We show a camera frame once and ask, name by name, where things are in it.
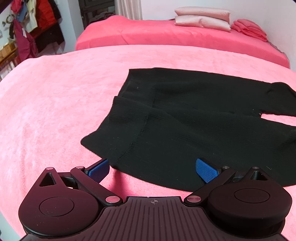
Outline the black knit pants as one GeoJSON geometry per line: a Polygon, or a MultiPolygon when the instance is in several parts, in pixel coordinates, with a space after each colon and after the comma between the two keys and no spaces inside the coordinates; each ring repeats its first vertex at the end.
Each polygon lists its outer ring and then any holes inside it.
{"type": "Polygon", "coordinates": [[[215,73],[131,69],[108,116],[81,144],[121,172],[178,190],[203,185],[198,158],[241,172],[258,166],[295,185],[295,127],[263,114],[295,116],[295,91],[215,73]]]}

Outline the pink near bed blanket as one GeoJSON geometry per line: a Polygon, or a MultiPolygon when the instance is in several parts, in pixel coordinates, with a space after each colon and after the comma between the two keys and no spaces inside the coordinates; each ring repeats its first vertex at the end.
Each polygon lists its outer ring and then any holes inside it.
{"type": "Polygon", "coordinates": [[[295,72],[252,56],[191,46],[123,45],[28,59],[1,81],[1,214],[13,231],[23,198],[46,167],[98,160],[81,146],[108,114],[132,68],[174,68],[284,82],[295,72]]]}

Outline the dark red hanging garment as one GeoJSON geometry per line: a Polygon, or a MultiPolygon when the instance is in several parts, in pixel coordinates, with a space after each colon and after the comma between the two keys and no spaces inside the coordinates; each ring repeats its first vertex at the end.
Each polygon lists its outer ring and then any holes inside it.
{"type": "Polygon", "coordinates": [[[29,58],[36,58],[38,54],[38,49],[34,38],[22,27],[22,25],[16,19],[13,20],[13,24],[20,60],[24,61],[29,58]]]}

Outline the red far bed cover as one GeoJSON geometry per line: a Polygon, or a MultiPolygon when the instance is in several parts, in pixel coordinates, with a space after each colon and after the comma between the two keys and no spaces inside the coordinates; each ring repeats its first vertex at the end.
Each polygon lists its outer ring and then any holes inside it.
{"type": "Polygon", "coordinates": [[[76,50],[118,45],[180,45],[246,54],[289,68],[287,56],[272,44],[243,35],[198,27],[176,26],[173,20],[129,20],[114,15],[86,27],[76,50]]]}

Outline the wooden shelf with boxes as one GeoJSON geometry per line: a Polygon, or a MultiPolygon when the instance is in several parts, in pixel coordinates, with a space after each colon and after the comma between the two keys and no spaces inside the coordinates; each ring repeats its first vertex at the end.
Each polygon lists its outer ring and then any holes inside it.
{"type": "Polygon", "coordinates": [[[3,80],[20,63],[16,41],[1,48],[1,80],[3,80]]]}

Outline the folded red blanket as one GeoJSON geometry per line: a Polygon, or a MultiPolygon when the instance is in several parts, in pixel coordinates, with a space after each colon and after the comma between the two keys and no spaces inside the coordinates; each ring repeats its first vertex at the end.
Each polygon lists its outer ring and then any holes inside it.
{"type": "Polygon", "coordinates": [[[253,21],[247,19],[238,19],[233,22],[231,28],[249,37],[268,42],[266,32],[264,32],[264,30],[253,21]]]}

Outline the lower pink pillow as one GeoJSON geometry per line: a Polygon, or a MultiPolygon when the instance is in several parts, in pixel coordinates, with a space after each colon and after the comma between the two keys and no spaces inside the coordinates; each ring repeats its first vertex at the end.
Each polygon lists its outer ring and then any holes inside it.
{"type": "Polygon", "coordinates": [[[176,26],[199,27],[230,32],[231,27],[227,21],[209,16],[183,15],[175,17],[176,26]]]}

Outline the pink pillow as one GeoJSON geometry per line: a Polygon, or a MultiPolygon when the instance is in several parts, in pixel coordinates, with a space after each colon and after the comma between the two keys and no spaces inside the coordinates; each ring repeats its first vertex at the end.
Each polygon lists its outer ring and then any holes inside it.
{"type": "Polygon", "coordinates": [[[175,17],[176,26],[199,27],[230,32],[231,27],[227,21],[209,16],[183,15],[175,17]]]}
{"type": "Polygon", "coordinates": [[[230,11],[226,9],[218,8],[206,8],[198,6],[183,6],[175,9],[175,13],[178,16],[184,15],[196,15],[196,16],[208,16],[230,23],[230,11]]]}

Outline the hanging clothes on rack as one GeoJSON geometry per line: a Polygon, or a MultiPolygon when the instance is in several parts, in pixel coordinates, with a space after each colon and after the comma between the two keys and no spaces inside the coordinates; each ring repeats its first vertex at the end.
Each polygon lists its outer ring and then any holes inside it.
{"type": "Polygon", "coordinates": [[[59,25],[62,16],[55,1],[11,1],[11,10],[22,28],[33,37],[39,53],[49,44],[64,42],[59,25]]]}

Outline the upper pink pillow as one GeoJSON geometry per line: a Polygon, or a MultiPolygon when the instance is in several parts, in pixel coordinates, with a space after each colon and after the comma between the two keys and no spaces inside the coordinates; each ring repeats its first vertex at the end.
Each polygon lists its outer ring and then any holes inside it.
{"type": "Polygon", "coordinates": [[[178,16],[184,15],[196,15],[196,16],[208,16],[230,23],[230,11],[226,9],[218,8],[206,8],[198,6],[183,6],[175,9],[175,13],[178,16]]]}

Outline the pink patterned curtain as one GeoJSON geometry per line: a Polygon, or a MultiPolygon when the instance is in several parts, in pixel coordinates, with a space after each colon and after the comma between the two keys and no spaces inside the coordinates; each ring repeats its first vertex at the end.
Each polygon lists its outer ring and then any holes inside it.
{"type": "Polygon", "coordinates": [[[114,4],[116,15],[130,20],[142,20],[141,0],[115,0],[114,4]]]}

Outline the dark window frame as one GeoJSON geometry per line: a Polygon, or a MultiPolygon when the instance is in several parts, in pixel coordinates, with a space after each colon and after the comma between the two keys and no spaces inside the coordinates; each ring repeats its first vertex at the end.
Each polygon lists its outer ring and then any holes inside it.
{"type": "Polygon", "coordinates": [[[115,7],[113,0],[79,0],[78,3],[84,28],[93,22],[101,13],[115,7]]]}

